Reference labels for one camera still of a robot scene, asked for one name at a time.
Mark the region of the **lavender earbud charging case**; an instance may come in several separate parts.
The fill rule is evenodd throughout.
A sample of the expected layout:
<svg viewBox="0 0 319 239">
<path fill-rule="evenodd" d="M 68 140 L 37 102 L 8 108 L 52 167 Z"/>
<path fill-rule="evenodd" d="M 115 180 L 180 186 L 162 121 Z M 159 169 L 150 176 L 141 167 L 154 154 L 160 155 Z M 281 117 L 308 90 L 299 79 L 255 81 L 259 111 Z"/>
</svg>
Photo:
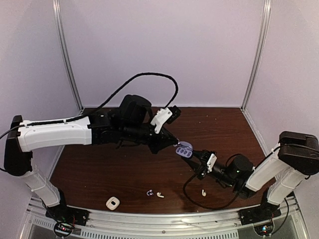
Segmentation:
<svg viewBox="0 0 319 239">
<path fill-rule="evenodd" d="M 190 159 L 192 158 L 193 155 L 193 146 L 191 143 L 186 142 L 186 141 L 180 141 L 177 145 L 176 145 L 176 150 L 175 150 L 176 154 L 186 158 L 186 159 Z"/>
</svg>

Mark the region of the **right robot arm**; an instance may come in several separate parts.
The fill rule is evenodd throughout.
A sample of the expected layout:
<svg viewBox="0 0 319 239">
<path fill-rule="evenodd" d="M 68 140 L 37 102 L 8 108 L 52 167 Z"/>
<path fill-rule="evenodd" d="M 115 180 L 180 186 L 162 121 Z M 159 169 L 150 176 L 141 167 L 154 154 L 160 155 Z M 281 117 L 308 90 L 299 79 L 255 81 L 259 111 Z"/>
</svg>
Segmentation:
<svg viewBox="0 0 319 239">
<path fill-rule="evenodd" d="M 265 220 L 303 180 L 319 172 L 319 140 L 311 134 L 284 131 L 278 144 L 257 166 L 240 153 L 230 156 L 225 165 L 217 162 L 214 151 L 188 148 L 181 157 L 194 171 L 194 177 L 213 177 L 222 188 L 232 187 L 243 198 L 252 197 L 279 175 L 256 208 L 256 216 Z"/>
</svg>

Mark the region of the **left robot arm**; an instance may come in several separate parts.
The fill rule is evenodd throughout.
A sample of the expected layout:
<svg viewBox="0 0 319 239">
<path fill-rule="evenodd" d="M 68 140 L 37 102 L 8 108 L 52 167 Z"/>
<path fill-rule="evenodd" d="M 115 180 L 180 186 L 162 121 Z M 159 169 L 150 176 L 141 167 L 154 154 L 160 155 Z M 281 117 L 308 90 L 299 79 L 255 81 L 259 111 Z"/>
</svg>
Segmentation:
<svg viewBox="0 0 319 239">
<path fill-rule="evenodd" d="M 61 221 L 72 216 L 61 190 L 32 163 L 34 149 L 61 145 L 100 145 L 114 143 L 124 146 L 147 145 L 153 154 L 178 144 L 178 139 L 164 125 L 171 124 L 181 114 L 177 106 L 164 107 L 156 114 L 151 103 L 138 95 L 126 95 L 120 106 L 108 112 L 92 110 L 76 119 L 51 121 L 23 120 L 21 115 L 13 118 L 6 133 L 4 170 L 24 179 L 26 185 L 52 210 Z"/>
</svg>

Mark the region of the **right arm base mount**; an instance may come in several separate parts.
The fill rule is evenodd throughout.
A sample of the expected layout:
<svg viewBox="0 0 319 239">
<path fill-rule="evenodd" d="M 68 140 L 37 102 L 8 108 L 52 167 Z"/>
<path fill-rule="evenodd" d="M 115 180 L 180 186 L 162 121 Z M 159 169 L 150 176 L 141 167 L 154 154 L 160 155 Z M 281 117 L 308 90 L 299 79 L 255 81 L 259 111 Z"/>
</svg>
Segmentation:
<svg viewBox="0 0 319 239">
<path fill-rule="evenodd" d="M 259 206 L 241 209 L 239 219 L 241 225 L 253 224 L 257 235 L 268 237 L 274 232 L 273 219 L 281 214 L 279 205 L 273 205 L 264 198 Z"/>
</svg>

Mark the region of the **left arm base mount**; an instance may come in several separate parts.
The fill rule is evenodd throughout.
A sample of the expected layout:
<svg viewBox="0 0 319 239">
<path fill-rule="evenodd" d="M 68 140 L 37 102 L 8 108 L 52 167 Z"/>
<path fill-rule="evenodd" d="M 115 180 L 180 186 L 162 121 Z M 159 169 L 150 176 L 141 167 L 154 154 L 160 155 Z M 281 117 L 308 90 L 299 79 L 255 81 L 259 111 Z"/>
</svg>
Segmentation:
<svg viewBox="0 0 319 239">
<path fill-rule="evenodd" d="M 42 205 L 46 209 L 45 216 L 55 221 L 53 232 L 58 238 L 70 236 L 76 225 L 86 226 L 89 211 L 67 206 L 64 198 L 54 207 L 48 207 L 43 201 Z"/>
</svg>

